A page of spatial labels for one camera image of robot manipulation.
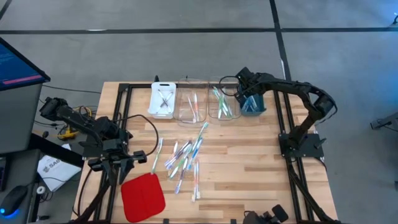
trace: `white plastic basket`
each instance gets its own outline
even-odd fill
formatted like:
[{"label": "white plastic basket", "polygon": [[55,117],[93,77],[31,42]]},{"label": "white plastic basket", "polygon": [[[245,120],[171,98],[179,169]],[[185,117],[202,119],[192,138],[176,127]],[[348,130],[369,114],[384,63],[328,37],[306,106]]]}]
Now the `white plastic basket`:
[{"label": "white plastic basket", "polygon": [[[154,82],[150,87],[152,88],[152,94],[150,95],[148,113],[155,119],[172,119],[175,108],[175,91],[177,89],[175,83]],[[166,105],[161,106],[164,101],[160,97],[159,90],[166,99],[171,93],[167,100],[170,110]]]}]

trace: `wooden tabletop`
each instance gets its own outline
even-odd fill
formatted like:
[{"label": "wooden tabletop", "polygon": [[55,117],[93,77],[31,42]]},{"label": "wooden tabletop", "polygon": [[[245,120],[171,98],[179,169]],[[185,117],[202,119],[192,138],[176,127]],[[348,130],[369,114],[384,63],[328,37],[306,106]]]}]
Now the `wooden tabletop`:
[{"label": "wooden tabletop", "polygon": [[[112,118],[118,85],[118,82],[104,83],[97,118],[100,116]],[[143,114],[150,118],[147,112],[150,93],[150,88],[132,91],[129,116]],[[193,172],[185,175],[180,193],[175,195],[177,179],[167,180],[167,171],[162,164],[170,157],[176,141],[179,141],[181,146],[185,141],[195,139],[200,128],[181,126],[174,119],[150,119],[159,130],[159,136],[164,138],[156,173],[164,192],[166,208],[144,223],[162,223],[164,218],[169,218],[171,223],[229,223],[231,219],[237,219],[238,223],[242,223],[245,210],[254,210],[258,214],[263,214],[266,211],[271,212],[271,208],[277,204],[281,204],[289,215],[286,223],[295,223],[286,164],[280,155],[277,139],[280,131],[272,91],[264,94],[264,102],[267,110],[257,117],[242,116],[223,123],[207,117],[209,127],[204,133],[198,155],[201,199],[195,203],[191,202]],[[296,96],[290,96],[290,104],[295,124],[301,123],[307,116],[307,110]],[[283,100],[281,105],[286,116]],[[289,131],[287,118],[285,123],[286,130]],[[134,136],[129,142],[130,152],[137,150],[149,152],[154,147],[155,132],[145,120],[129,119],[127,129]],[[154,155],[149,156],[146,164],[136,164],[126,177],[126,181],[150,172],[154,157]],[[311,158],[304,158],[303,163],[310,193],[327,215],[337,219],[325,168]],[[89,169],[88,166],[83,168],[78,192]],[[83,191],[82,210],[97,194],[100,178],[100,172],[92,172],[89,176]],[[307,219],[304,200],[300,193],[299,199],[303,219]],[[107,201],[108,194],[103,200],[102,218],[105,216]],[[124,216],[120,186],[116,190],[112,223],[128,223]]]}]

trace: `red cloth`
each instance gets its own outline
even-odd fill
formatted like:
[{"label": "red cloth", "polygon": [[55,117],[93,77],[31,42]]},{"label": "red cloth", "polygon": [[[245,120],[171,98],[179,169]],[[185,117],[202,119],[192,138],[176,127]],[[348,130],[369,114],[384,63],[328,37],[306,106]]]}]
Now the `red cloth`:
[{"label": "red cloth", "polygon": [[159,214],[166,207],[156,174],[144,174],[121,186],[124,214],[131,223]]}]

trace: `white paper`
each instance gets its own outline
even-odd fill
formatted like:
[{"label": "white paper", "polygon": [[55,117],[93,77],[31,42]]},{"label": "white paper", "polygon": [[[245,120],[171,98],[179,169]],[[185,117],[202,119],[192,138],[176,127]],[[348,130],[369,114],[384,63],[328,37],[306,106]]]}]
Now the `white paper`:
[{"label": "white paper", "polygon": [[[62,147],[71,150],[69,144],[64,144]],[[39,161],[39,165],[37,166],[37,172],[40,174],[40,176],[43,178],[43,181],[52,192],[58,190],[64,184],[64,182],[54,179],[46,179],[46,177],[53,177],[59,180],[68,181],[80,171],[81,168],[66,162],[62,162],[61,160],[51,156],[44,156]]]}]

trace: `computer monitor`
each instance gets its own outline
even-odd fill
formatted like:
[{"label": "computer monitor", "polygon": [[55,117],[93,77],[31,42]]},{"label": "computer monitor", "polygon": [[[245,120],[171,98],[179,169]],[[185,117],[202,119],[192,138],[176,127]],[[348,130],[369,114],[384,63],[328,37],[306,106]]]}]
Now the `computer monitor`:
[{"label": "computer monitor", "polygon": [[0,38],[0,91],[49,81],[49,76]]}]

